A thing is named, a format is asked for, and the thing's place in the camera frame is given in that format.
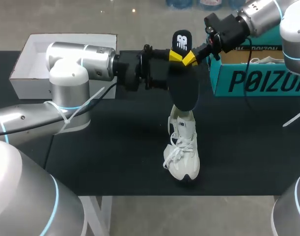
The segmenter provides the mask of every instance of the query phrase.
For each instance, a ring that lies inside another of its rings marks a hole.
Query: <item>white cable tie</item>
[[[61,133],[64,131],[64,129],[66,128],[66,126],[68,124],[70,124],[71,120],[73,117],[75,117],[75,115],[83,108],[85,107],[87,104],[90,103],[90,101],[92,101],[97,95],[99,95],[103,90],[105,89],[105,87],[101,88],[100,90],[98,90],[92,97],[90,97],[86,102],[84,102],[71,116],[69,119],[67,119],[67,117],[65,116],[65,114],[63,113],[62,109],[60,107],[58,107],[54,102],[52,101],[46,101],[44,103],[49,103],[52,104],[60,113],[60,115],[62,116],[62,118],[64,119],[65,124],[63,125],[63,127],[61,128],[61,130],[58,132]]]
[[[53,101],[46,101],[44,103],[49,103],[49,104],[52,104],[56,109],[57,111],[59,112],[59,114],[61,115],[61,117],[63,118],[63,120],[66,122],[68,122],[68,119],[67,117],[65,116],[65,114],[62,112],[62,110],[60,109],[59,106],[57,106]]]
[[[289,121],[287,121],[285,124],[283,124],[283,127],[286,127],[287,125],[293,123],[295,120],[297,120],[300,117],[300,112],[294,116],[293,118],[291,118]]]

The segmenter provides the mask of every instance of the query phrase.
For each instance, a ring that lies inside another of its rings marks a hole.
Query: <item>white table leg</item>
[[[79,197],[85,214],[87,216],[87,221],[95,236],[109,236],[109,230],[105,225],[105,219],[99,207],[99,204],[95,196],[83,196]]]
[[[101,211],[108,231],[110,230],[111,206],[112,206],[112,196],[103,196]]]

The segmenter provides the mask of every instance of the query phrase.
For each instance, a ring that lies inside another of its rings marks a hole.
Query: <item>teal shoe box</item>
[[[274,28],[252,41],[252,58],[268,56],[283,59],[279,28]],[[210,79],[215,96],[300,96],[300,76],[289,72],[285,64],[249,65],[249,44],[243,44],[216,61],[210,56]]]

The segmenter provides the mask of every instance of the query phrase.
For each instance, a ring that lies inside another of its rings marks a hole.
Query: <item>new balance logo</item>
[[[177,47],[179,47],[183,50],[187,50],[187,37],[186,36],[182,36],[182,35],[177,36]]]

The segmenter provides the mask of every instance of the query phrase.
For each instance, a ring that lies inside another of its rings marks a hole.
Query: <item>shoe tongue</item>
[[[193,121],[186,121],[181,119],[180,117],[177,118],[177,128],[179,135],[185,139],[191,139],[194,133],[194,122]]]

